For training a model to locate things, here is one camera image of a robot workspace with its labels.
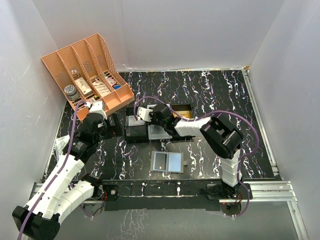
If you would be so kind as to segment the black card with chip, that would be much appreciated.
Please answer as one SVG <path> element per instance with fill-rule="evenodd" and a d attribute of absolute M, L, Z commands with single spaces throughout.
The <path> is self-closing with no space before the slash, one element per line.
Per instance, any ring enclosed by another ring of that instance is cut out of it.
<path fill-rule="evenodd" d="M 167 166 L 167 154 L 162 152 L 156 152 L 153 159 L 154 171 L 165 171 Z"/>

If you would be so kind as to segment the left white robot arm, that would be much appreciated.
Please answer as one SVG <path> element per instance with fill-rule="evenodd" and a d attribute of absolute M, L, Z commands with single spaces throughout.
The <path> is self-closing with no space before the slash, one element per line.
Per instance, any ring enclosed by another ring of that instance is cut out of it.
<path fill-rule="evenodd" d="M 122 135 L 121 125 L 116 114 L 112 114 L 114 124 L 110 124 L 103 101 L 81 100 L 79 104 L 89 110 L 82 125 L 71 130 L 68 144 L 40 189 L 24 206 L 17 206 L 12 212 L 19 240 L 24 235 L 33 240 L 53 240 L 70 213 L 85 200 L 97 200 L 103 195 L 102 180 L 90 174 L 74 187 L 70 184 L 101 141 Z"/>

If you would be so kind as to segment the grey leather card holder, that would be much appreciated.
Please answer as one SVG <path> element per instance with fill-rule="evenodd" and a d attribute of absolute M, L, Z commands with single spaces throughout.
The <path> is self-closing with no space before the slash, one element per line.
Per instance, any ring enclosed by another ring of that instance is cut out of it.
<path fill-rule="evenodd" d="M 166 170 L 165 171 L 156 171 L 153 170 L 154 165 L 154 155 L 156 152 L 166 153 Z M 151 153 L 150 159 L 150 171 L 151 172 L 159 172 L 159 173 L 174 173 L 174 174 L 183 174 L 184 167 L 189 164 L 188 160 L 184 159 L 183 152 L 163 152 L 163 151 L 153 151 Z"/>

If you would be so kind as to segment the black and white tray set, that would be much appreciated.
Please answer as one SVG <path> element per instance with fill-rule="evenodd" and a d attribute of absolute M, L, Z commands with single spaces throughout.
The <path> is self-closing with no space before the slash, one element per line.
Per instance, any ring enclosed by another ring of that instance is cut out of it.
<path fill-rule="evenodd" d="M 178 112 L 182 117 L 193 118 L 193 107 L 190 103 L 167 104 Z M 125 110 L 125 125 L 123 127 L 124 139 L 128 142 L 148 142 L 156 140 L 182 141 L 190 140 L 191 136 L 171 136 L 163 127 L 158 125 L 149 125 L 143 120 L 134 118 L 134 108 L 127 107 Z"/>

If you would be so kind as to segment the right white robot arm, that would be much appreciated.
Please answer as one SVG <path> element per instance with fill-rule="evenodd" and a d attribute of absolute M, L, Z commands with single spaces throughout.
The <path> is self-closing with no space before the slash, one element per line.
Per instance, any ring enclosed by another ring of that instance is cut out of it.
<path fill-rule="evenodd" d="M 233 199 L 241 192 L 240 151 L 244 135 L 228 119 L 221 116 L 185 118 L 165 103 L 152 108 L 133 109 L 136 120 L 161 127 L 174 138 L 202 137 L 221 159 L 223 194 Z"/>

